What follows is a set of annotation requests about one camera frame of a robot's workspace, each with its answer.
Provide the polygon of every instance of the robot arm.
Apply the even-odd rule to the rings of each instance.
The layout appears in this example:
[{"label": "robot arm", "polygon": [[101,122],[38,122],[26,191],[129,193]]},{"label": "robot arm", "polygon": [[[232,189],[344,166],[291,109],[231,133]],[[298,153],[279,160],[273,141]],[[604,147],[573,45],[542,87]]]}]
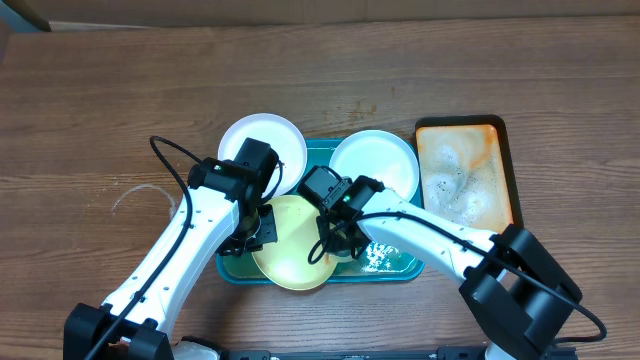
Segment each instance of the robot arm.
[{"label": "robot arm", "polygon": [[[494,232],[464,227],[447,221],[410,204],[391,189],[376,193],[362,207],[363,214],[379,212],[402,212],[421,217],[487,252],[494,246],[493,241],[490,240],[495,235]],[[467,251],[441,234],[408,219],[392,217],[366,219],[359,221],[358,227],[368,239],[391,245],[411,254],[458,284],[462,284],[465,280],[465,269],[477,267],[483,259],[482,256]]]},{"label": "robot arm", "polygon": [[[182,304],[205,265],[239,223],[238,201],[228,201],[224,193],[206,187],[189,189],[189,192],[194,209],[191,229],[143,300],[125,318],[136,324],[155,321],[156,329],[169,338]],[[165,257],[182,229],[186,209],[183,199],[175,217],[142,263],[104,300],[102,305],[110,306],[112,315],[120,315],[133,294]]]},{"label": "robot arm", "polygon": [[[185,199],[142,263],[99,309],[78,304],[72,311],[65,323],[64,358],[84,359],[90,351],[101,352],[103,343],[121,338],[130,342],[129,358],[171,354],[169,339],[178,313],[211,256],[240,255],[277,240],[272,208],[261,198],[277,163],[278,155],[269,144],[246,139],[233,161],[207,158],[195,165],[188,181],[191,226],[176,252],[151,279],[184,227]],[[131,308],[134,295],[149,279],[151,286]],[[131,311],[125,314],[125,308]],[[118,317],[124,321],[116,322]],[[192,347],[181,349],[194,353]]]},{"label": "robot arm", "polygon": [[[376,180],[360,176],[352,182],[325,167],[312,168],[298,192],[318,208],[322,219],[336,225],[323,234],[332,240],[324,243],[327,251],[340,254],[351,248],[355,254],[354,249],[363,248],[370,241],[388,244],[460,284],[460,294],[495,344],[485,354],[488,360],[512,359],[511,356],[540,359],[574,309],[522,279],[505,289],[500,279],[506,269],[492,259],[522,269],[574,303],[582,299],[578,286],[533,234],[515,225],[509,225],[502,234],[456,225],[407,203]],[[454,242],[452,235],[491,259],[468,251]]]}]

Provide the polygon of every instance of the wooden table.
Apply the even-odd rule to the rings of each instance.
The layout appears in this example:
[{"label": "wooden table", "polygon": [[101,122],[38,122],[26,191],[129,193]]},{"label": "wooden table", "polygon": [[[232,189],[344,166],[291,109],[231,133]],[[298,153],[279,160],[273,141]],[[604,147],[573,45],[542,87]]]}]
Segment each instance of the wooden table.
[{"label": "wooden table", "polygon": [[[421,117],[507,123],[525,223],[609,338],[581,359],[640,359],[640,17],[12,35],[0,67],[0,354],[61,357],[168,222],[179,189],[147,138],[215,156],[227,127],[278,113],[306,137]],[[170,153],[186,175],[190,162]],[[594,327],[572,316],[563,334]],[[311,294],[239,287],[213,261],[176,325],[232,349],[429,349],[486,340],[453,283]]]}]

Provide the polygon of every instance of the white plate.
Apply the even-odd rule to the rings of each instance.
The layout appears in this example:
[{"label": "white plate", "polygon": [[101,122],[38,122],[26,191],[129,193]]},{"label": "white plate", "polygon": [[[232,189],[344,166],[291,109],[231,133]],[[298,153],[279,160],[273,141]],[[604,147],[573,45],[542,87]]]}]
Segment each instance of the white plate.
[{"label": "white plate", "polygon": [[[307,166],[307,144],[300,130],[289,120],[273,114],[253,114],[236,121],[220,141],[218,159],[233,160],[246,138],[271,145],[284,164],[282,181],[274,197],[285,194],[300,181]],[[280,169],[276,168],[263,196],[273,189],[279,176]]]},{"label": "white plate", "polygon": [[329,167],[355,180],[365,175],[382,181],[409,201],[418,189],[418,160],[399,137],[381,130],[365,130],[344,139],[331,156]]}]

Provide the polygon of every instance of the yellow plate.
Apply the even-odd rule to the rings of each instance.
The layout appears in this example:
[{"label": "yellow plate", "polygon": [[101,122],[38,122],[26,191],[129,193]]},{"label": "yellow plate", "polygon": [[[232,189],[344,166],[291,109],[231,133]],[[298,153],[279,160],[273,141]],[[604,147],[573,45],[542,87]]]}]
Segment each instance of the yellow plate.
[{"label": "yellow plate", "polygon": [[278,242],[264,244],[253,252],[260,271],[274,283],[290,290],[310,290],[324,284],[338,264],[325,254],[315,265],[307,262],[309,251],[318,241],[318,210],[297,195],[271,199]]}]

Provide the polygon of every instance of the green tray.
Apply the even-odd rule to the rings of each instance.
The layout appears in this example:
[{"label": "green tray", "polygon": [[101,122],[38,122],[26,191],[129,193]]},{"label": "green tray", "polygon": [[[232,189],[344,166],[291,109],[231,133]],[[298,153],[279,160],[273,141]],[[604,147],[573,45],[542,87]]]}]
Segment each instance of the green tray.
[{"label": "green tray", "polygon": [[[343,139],[308,139],[307,168],[314,165],[329,165],[331,155]],[[422,207],[422,186],[413,195],[411,203]],[[217,256],[216,266],[220,275],[230,283],[238,285],[273,284],[258,268],[253,256]],[[401,253],[395,248],[381,244],[371,244],[357,261],[340,263],[327,281],[336,283],[359,283],[381,281],[409,281],[415,279],[424,269],[424,264],[413,256]]]}]

